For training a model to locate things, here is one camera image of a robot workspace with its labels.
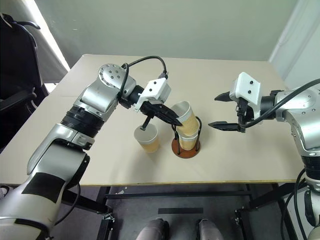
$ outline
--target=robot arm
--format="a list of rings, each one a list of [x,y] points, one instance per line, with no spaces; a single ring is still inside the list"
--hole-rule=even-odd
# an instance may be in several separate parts
[[[126,108],[134,105],[136,111],[147,115],[141,129],[154,116],[181,126],[175,112],[163,105],[171,91],[166,77],[161,74],[144,89],[129,76],[128,65],[126,69],[103,65],[96,81],[81,93],[31,156],[28,179],[1,201],[0,239],[40,240],[49,236],[64,190],[79,183],[89,164],[84,150],[94,144],[94,137],[118,103]]]
[[[296,90],[274,90],[269,96],[262,96],[261,84],[242,72],[230,92],[215,98],[217,101],[237,102],[238,123],[218,121],[209,124],[222,131],[241,133],[245,133],[246,128],[255,125],[254,122],[257,123],[261,118],[276,119],[291,125],[291,135],[304,163],[305,180],[309,187],[304,197],[305,215],[308,222],[316,227],[309,239],[314,239],[312,236],[320,231],[320,89],[310,87],[319,83],[320,79],[307,83],[307,87],[297,89],[299,94],[296,94]],[[290,95],[293,98],[287,101],[285,98],[288,99]]]

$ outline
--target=cup rim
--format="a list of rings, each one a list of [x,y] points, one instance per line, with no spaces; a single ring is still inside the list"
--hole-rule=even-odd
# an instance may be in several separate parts
[[[134,130],[133,136],[134,136],[135,140],[137,140],[137,141],[138,141],[139,143],[141,143],[141,144],[151,144],[151,143],[154,142],[154,140],[155,140],[155,139],[157,138],[157,136],[158,136],[158,133],[159,133],[158,128],[157,128],[154,124],[152,124],[152,123],[149,123],[148,125],[153,126],[153,127],[155,128],[155,130],[156,130],[155,136],[154,136],[152,139],[148,140],[148,141],[138,140],[137,137],[136,137],[136,130],[138,130],[138,129],[140,130],[140,127],[141,127],[142,125],[138,126],[138,127]]]
[[[176,106],[176,105],[178,105],[178,104],[181,104],[181,103],[184,103],[184,102],[186,102],[186,103],[188,103],[189,104],[189,107],[188,107],[188,109],[187,109],[187,111],[185,111],[185,113],[183,114],[183,115],[181,115],[181,116],[179,116],[179,117],[177,117],[176,119],[177,120],[179,120],[179,119],[182,119],[184,116],[186,116],[186,114],[190,111],[190,109],[191,109],[191,104],[190,104],[190,102],[189,101],[179,101],[179,102],[177,102],[176,104],[174,104],[170,109],[172,109],[174,106]]]

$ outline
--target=round wooden coaster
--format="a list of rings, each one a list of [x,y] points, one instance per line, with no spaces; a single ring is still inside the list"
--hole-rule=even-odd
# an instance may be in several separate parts
[[[173,139],[172,143],[171,143],[171,148],[173,153],[178,156],[179,158],[183,158],[183,159],[189,159],[194,157],[195,155],[197,155],[200,151],[201,148],[201,144],[199,142],[199,149],[198,151],[196,151],[196,146],[194,146],[194,148],[192,148],[191,150],[184,150],[180,147],[180,154],[178,155],[178,144],[177,144],[177,140]]]

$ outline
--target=black chair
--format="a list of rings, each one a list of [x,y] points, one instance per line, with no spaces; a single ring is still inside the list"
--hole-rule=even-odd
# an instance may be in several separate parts
[[[42,100],[48,96],[38,67],[37,45],[24,25],[7,14],[0,17],[0,148],[8,144]]]

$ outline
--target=cable connector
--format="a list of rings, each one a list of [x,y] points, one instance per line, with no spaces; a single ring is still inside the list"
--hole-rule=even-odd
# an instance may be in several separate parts
[[[162,79],[162,78],[168,79],[168,72],[167,71],[162,72],[160,74],[160,76],[158,77],[158,79]]]

